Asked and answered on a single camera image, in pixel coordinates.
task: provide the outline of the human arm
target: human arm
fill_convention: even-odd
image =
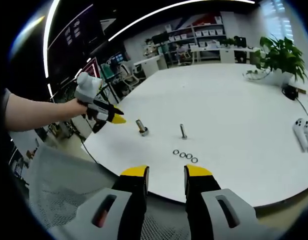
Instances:
[[[85,114],[87,107],[76,99],[65,103],[32,101],[10,93],[4,112],[8,131],[23,132]]]

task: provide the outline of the white desk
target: white desk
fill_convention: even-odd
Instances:
[[[163,54],[135,62],[134,66],[137,65],[142,65],[146,78],[149,78],[159,70],[168,68]]]
[[[257,50],[260,50],[258,47],[254,47],[253,49],[249,49],[247,47],[235,47],[235,48],[208,48],[208,47],[192,47],[190,51],[192,52],[192,63],[195,62],[195,54],[197,61],[201,60],[200,52],[215,52],[220,50],[231,50],[231,51],[239,51],[239,52],[247,52],[247,53],[254,53]]]
[[[186,201],[184,165],[191,164],[175,149],[197,157],[196,166],[253,207],[290,198],[308,188],[308,153],[292,130],[306,113],[278,87],[245,81],[242,73],[252,69],[219,63],[158,71],[119,103],[127,123],[106,124],[85,145],[116,175],[148,165],[148,190],[175,201]]]

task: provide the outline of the white table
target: white table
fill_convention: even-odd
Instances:
[[[249,49],[247,47],[234,47],[234,48],[191,47],[190,51],[192,52],[192,63],[194,64],[195,62],[195,54],[196,54],[196,60],[200,61],[201,60],[200,52],[215,52],[215,51],[220,51],[220,50],[255,53],[257,50],[260,50],[260,48],[254,47],[253,49]]]
[[[142,66],[146,78],[149,78],[159,70],[164,70],[168,68],[163,54],[135,62],[134,66],[137,65]]]
[[[171,200],[186,201],[184,165],[191,164],[175,149],[197,157],[196,166],[253,207],[290,198],[308,188],[308,153],[292,130],[306,114],[278,87],[244,80],[251,69],[218,63],[158,71],[119,103],[127,123],[106,124],[85,145],[116,175],[148,165],[148,190]],[[148,136],[140,136],[136,119]]]

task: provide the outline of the person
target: person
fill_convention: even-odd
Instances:
[[[181,57],[185,56],[186,49],[180,43],[176,43],[176,59],[177,65],[180,66],[181,64]]]
[[[23,132],[86,114],[87,107],[76,98],[65,103],[32,101],[4,89],[3,123],[7,131]]]

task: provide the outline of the floor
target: floor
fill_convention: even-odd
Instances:
[[[69,139],[60,140],[58,147],[70,155],[93,161],[81,145],[80,139],[73,135]],[[308,189],[284,202],[257,208],[256,216],[262,224],[284,231],[291,226],[306,206],[308,206]]]

